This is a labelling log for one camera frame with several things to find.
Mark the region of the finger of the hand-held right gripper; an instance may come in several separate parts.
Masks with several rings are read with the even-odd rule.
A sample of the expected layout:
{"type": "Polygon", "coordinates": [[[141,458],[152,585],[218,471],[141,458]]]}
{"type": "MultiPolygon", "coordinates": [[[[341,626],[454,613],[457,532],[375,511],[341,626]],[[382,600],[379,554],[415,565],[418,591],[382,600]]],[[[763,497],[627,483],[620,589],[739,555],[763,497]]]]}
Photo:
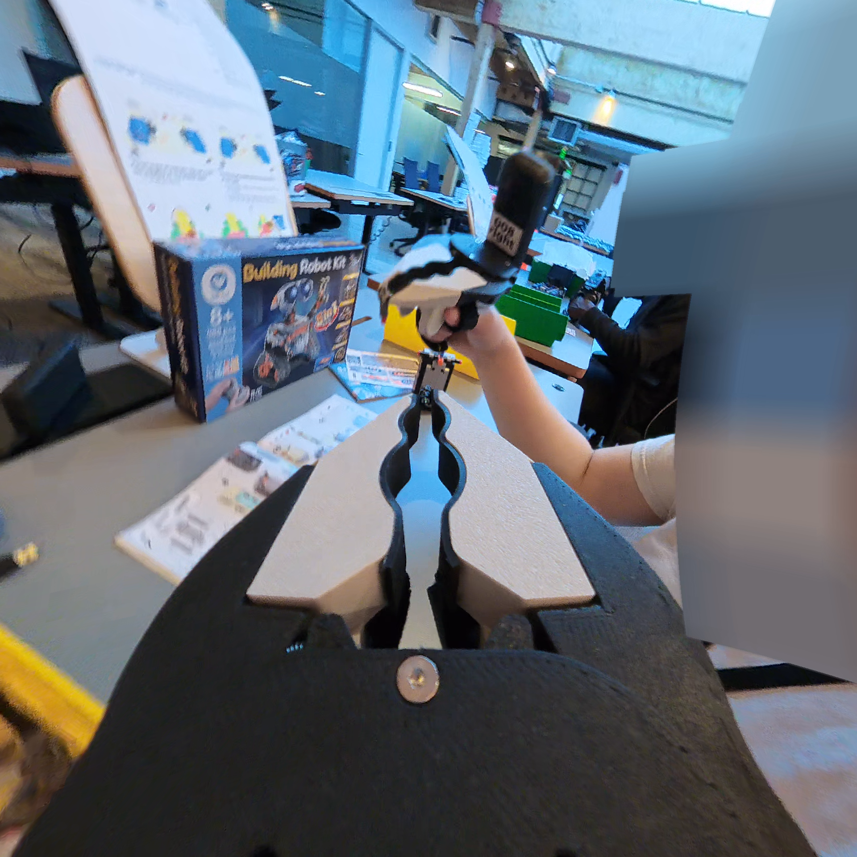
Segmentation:
{"type": "Polygon", "coordinates": [[[504,293],[504,281],[492,281],[473,270],[453,270],[418,277],[416,270],[393,273],[387,278],[387,305],[408,316],[420,309],[452,308],[462,295],[476,295],[489,303],[504,293]]]}
{"type": "Polygon", "coordinates": [[[447,242],[434,242],[407,253],[394,268],[385,275],[380,283],[378,298],[381,304],[387,303],[387,278],[393,273],[416,270],[418,277],[434,273],[452,273],[463,267],[462,256],[453,252],[447,242]]]}

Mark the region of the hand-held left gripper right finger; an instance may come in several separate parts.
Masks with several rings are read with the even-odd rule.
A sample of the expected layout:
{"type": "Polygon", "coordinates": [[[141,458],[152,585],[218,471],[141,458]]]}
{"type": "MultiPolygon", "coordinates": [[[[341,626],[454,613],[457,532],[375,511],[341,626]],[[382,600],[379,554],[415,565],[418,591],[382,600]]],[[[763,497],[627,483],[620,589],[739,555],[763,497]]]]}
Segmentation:
{"type": "Polygon", "coordinates": [[[476,649],[506,616],[591,607],[595,589],[533,462],[445,393],[432,428],[450,493],[429,588],[441,645],[476,649]]]}

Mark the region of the small black toy part assembly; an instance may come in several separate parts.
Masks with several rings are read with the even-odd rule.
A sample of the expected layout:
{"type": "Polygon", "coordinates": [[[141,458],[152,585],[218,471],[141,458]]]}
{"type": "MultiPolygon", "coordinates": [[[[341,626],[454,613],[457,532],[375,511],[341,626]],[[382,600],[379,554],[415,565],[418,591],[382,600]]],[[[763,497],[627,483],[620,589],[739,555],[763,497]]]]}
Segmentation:
{"type": "Polygon", "coordinates": [[[430,411],[434,403],[434,393],[446,391],[456,367],[461,360],[453,353],[432,348],[424,348],[420,354],[420,364],[412,392],[417,396],[423,411],[430,411]]]}

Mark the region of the person's right forearm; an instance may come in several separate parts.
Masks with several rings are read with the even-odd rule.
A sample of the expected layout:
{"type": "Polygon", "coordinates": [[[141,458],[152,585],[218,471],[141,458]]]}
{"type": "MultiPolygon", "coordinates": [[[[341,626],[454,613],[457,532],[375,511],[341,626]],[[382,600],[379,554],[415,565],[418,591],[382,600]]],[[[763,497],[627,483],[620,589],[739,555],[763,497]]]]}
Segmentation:
{"type": "Polygon", "coordinates": [[[520,349],[478,373],[499,433],[548,466],[611,524],[660,524],[633,476],[632,446],[593,449],[541,391],[520,349]]]}

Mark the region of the yellow plastic bin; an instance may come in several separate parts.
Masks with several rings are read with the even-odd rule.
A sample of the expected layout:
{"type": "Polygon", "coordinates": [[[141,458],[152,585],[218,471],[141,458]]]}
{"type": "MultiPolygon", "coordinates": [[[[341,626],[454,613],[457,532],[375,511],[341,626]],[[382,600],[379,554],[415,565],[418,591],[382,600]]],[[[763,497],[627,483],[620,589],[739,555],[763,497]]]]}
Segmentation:
{"type": "Polygon", "coordinates": [[[16,710],[59,738],[73,758],[87,750],[104,717],[103,702],[5,626],[1,688],[16,710]]]}
{"type": "MultiPolygon", "coordinates": [[[[403,316],[399,312],[399,308],[394,305],[390,305],[388,308],[387,319],[384,323],[384,339],[396,346],[413,352],[420,352],[424,348],[427,348],[426,343],[417,330],[416,312],[412,311],[409,315],[403,316]]],[[[459,359],[459,364],[455,370],[456,374],[463,374],[472,380],[479,380],[472,360],[452,348],[448,348],[447,353],[459,359]]]]}

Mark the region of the tilted white instruction sheet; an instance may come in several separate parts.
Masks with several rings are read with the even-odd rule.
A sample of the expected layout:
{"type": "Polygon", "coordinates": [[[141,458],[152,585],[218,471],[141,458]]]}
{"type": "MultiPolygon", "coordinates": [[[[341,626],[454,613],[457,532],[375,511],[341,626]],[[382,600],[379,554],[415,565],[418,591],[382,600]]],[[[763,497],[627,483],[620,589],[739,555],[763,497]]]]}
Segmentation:
{"type": "Polygon", "coordinates": [[[470,232],[478,241],[487,237],[494,212],[494,200],[476,154],[454,128],[447,127],[445,142],[459,169],[463,172],[468,191],[468,218],[470,232]]]}

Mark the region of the small printed leaflet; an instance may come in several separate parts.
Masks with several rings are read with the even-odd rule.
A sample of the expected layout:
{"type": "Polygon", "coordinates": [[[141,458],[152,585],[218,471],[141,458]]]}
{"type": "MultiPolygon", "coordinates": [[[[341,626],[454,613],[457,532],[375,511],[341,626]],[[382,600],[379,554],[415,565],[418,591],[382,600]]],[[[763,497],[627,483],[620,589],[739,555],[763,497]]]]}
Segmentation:
{"type": "Polygon", "coordinates": [[[413,356],[348,349],[329,368],[351,398],[365,404],[412,393],[419,365],[413,356]]]}

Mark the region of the green plastic bin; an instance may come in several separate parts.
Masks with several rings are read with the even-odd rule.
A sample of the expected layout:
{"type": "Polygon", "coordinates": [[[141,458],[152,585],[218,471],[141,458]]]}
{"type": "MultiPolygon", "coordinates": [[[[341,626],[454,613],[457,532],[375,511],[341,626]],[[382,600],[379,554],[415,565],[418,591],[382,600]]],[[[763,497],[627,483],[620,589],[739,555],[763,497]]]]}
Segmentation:
{"type": "Polygon", "coordinates": [[[566,334],[562,298],[515,284],[495,301],[498,312],[516,321],[515,335],[551,347],[566,334]]]}

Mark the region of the open instruction booklet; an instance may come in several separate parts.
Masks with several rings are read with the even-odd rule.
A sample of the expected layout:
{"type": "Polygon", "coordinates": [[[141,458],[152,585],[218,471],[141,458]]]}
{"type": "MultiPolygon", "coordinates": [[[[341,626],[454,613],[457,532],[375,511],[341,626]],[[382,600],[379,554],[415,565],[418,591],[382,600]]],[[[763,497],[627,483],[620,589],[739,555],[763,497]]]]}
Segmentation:
{"type": "Polygon", "coordinates": [[[301,467],[314,465],[377,414],[330,396],[259,441],[241,442],[181,494],[114,543],[172,584],[180,584],[200,559],[301,467]]]}

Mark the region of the person's white shirt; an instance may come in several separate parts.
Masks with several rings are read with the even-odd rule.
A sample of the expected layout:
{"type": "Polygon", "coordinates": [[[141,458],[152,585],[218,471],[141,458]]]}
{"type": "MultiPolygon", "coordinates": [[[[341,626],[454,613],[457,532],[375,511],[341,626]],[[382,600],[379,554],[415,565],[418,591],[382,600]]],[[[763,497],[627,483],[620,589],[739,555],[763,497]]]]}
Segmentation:
{"type": "Polygon", "coordinates": [[[631,544],[667,586],[682,607],[676,521],[676,480],[673,434],[632,446],[637,487],[660,524],[634,537],[631,544]]]}

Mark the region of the blue robot kit box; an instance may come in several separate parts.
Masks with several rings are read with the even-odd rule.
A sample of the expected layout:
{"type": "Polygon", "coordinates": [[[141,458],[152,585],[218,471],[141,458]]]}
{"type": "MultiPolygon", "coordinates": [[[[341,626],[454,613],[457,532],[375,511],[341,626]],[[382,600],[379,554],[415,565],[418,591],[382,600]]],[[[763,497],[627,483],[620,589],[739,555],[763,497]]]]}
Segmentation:
{"type": "Polygon", "coordinates": [[[316,237],[156,242],[178,407],[209,423],[343,362],[364,255],[316,237]]]}

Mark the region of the large white instruction sheet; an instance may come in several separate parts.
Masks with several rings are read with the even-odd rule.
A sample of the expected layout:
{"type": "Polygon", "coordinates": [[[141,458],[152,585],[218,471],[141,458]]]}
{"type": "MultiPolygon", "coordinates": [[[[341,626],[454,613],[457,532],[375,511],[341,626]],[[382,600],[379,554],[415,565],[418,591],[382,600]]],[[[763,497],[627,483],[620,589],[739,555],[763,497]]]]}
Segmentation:
{"type": "Polygon", "coordinates": [[[257,75],[205,1],[54,1],[153,241],[296,233],[257,75]]]}

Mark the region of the small black yellow toy part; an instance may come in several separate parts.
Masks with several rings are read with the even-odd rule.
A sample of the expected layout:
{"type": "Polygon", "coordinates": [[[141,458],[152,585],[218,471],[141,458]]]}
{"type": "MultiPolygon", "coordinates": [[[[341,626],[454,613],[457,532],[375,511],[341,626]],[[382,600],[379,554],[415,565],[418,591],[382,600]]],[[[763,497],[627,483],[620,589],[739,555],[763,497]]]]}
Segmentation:
{"type": "Polygon", "coordinates": [[[38,558],[39,550],[34,542],[28,542],[19,548],[2,553],[0,560],[1,580],[19,573],[25,567],[37,562],[38,558]]]}

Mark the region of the wooden board stand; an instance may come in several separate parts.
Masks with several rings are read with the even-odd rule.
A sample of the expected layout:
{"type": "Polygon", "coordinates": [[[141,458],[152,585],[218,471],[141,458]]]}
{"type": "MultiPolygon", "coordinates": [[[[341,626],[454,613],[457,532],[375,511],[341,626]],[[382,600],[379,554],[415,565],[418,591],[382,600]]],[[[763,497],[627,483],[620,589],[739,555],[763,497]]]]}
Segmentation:
{"type": "Polygon", "coordinates": [[[131,293],[147,308],[159,311],[152,240],[83,75],[55,87],[50,112],[131,293]]]}

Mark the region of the wooden post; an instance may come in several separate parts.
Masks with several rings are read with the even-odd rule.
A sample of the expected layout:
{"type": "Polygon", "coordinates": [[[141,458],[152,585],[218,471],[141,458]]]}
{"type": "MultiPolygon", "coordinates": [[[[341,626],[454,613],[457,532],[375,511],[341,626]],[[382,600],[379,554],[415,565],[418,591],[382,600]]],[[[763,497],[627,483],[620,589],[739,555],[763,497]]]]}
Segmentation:
{"type": "Polygon", "coordinates": [[[486,86],[488,67],[495,49],[495,32],[496,28],[492,23],[480,21],[474,55],[469,67],[466,93],[456,123],[456,133],[465,143],[471,142],[476,127],[472,118],[486,86]]]}

